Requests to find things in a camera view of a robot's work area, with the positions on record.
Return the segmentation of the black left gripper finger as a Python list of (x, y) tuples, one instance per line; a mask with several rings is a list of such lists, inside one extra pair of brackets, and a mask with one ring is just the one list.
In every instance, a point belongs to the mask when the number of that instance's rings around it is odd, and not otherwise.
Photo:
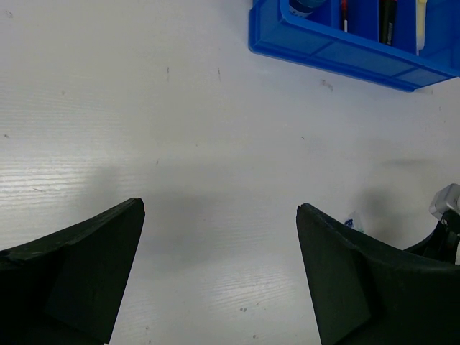
[(1, 251), (2, 344), (108, 344), (145, 218), (130, 198)]

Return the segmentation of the black orange highlighter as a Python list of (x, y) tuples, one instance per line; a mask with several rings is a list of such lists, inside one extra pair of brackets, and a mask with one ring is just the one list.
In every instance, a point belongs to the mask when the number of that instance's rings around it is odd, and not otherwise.
[(397, 14), (396, 0), (379, 1), (379, 41), (392, 46)]

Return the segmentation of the dark blue pen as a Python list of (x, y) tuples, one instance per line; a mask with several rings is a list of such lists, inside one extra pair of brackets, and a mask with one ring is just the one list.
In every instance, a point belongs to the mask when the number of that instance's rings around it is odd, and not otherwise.
[(344, 221), (344, 225), (360, 233), (364, 233), (364, 227), (362, 226), (361, 219), (356, 211), (348, 215), (348, 217)]

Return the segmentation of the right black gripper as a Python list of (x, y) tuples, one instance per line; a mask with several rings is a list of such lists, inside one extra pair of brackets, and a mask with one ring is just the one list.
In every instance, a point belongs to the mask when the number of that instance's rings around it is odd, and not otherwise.
[(459, 215), (404, 250), (310, 204), (296, 224), (322, 344), (457, 344)]

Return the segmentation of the red ballpoint pen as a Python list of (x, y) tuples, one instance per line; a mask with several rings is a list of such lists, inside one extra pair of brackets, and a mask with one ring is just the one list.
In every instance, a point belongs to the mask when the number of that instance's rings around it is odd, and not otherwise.
[(341, 0), (340, 2), (340, 11), (341, 11), (341, 29), (344, 32), (348, 32), (348, 1)]

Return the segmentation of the pale yellow highlighter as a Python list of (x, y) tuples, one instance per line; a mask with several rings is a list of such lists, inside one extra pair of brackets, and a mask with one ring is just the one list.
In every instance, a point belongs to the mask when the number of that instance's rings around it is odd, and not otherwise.
[(416, 1), (416, 50), (419, 53), (425, 47), (427, 0)]

